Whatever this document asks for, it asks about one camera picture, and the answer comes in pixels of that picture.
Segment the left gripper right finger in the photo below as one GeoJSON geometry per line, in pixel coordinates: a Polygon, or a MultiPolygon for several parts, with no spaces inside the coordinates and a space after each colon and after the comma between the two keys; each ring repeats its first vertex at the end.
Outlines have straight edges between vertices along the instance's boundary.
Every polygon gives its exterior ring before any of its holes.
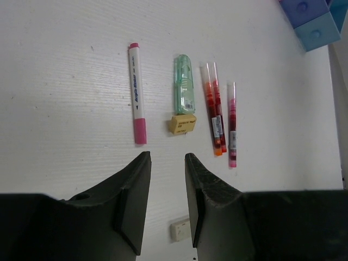
{"type": "Polygon", "coordinates": [[[241,192],[188,153],[185,182],[199,260],[347,260],[347,191],[241,192]]]}

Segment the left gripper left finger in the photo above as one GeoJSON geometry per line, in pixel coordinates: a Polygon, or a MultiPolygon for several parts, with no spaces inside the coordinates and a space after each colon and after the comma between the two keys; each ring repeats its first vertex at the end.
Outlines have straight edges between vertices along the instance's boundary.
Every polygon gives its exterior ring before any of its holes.
{"type": "Polygon", "coordinates": [[[69,200],[1,194],[1,260],[136,260],[141,253],[151,156],[69,200]]]}

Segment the pink white acrylic marker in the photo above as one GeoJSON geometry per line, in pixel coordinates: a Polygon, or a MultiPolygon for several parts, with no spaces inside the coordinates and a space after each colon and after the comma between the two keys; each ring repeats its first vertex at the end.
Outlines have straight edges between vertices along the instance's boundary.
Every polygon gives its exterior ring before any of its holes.
{"type": "Polygon", "coordinates": [[[134,118],[134,137],[137,145],[147,144],[146,118],[140,62],[140,46],[137,42],[128,47],[130,86],[134,118]]]}

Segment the red pen refill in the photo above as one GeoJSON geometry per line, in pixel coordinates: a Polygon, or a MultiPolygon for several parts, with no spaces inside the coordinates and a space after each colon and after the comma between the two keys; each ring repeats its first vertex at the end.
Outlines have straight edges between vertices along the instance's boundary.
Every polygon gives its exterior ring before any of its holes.
{"type": "Polygon", "coordinates": [[[227,146],[226,146],[224,124],[223,124],[220,86],[219,86],[216,62],[212,62],[209,65],[210,65],[210,76],[212,78],[212,85],[213,85],[213,91],[214,91],[215,109],[216,109],[216,114],[218,119],[221,149],[222,149],[222,153],[226,153],[227,146]]]}

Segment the pink pen refill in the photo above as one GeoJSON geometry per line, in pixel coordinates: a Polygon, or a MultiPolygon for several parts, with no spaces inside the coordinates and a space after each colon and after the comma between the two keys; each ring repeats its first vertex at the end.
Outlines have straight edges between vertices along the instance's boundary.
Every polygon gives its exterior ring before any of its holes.
{"type": "Polygon", "coordinates": [[[236,83],[227,84],[229,109],[229,167],[237,166],[237,106],[236,83]]]}

